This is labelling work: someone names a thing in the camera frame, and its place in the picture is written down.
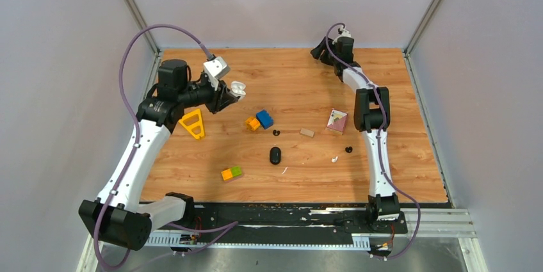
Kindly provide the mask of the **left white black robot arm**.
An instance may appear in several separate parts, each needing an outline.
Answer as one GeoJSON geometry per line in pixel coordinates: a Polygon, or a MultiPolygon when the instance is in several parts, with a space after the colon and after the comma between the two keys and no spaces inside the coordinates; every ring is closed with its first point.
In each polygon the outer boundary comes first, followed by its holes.
{"type": "Polygon", "coordinates": [[[142,205],[140,196],[152,165],[186,109],[204,105],[215,114],[243,98],[243,83],[233,82],[229,88],[223,81],[229,70],[222,57],[214,57],[204,62],[200,77],[193,81],[186,61],[161,63],[157,83],[138,106],[133,140],[114,174],[95,200],[83,200],[80,205],[78,213],[85,227],[98,240],[140,250],[153,231],[169,223],[181,229],[195,224],[193,197],[170,192],[142,205]]]}

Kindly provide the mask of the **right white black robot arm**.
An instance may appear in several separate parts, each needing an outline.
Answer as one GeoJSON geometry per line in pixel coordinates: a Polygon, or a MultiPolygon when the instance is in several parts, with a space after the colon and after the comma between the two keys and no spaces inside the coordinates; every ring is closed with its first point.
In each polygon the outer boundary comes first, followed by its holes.
{"type": "Polygon", "coordinates": [[[389,90],[377,86],[353,60],[354,39],[324,37],[310,51],[313,58],[332,66],[334,74],[355,92],[353,122],[366,146],[369,169],[369,192],[366,225],[381,232],[400,217],[400,204],[391,184],[387,153],[387,129],[390,125],[389,90]]]}

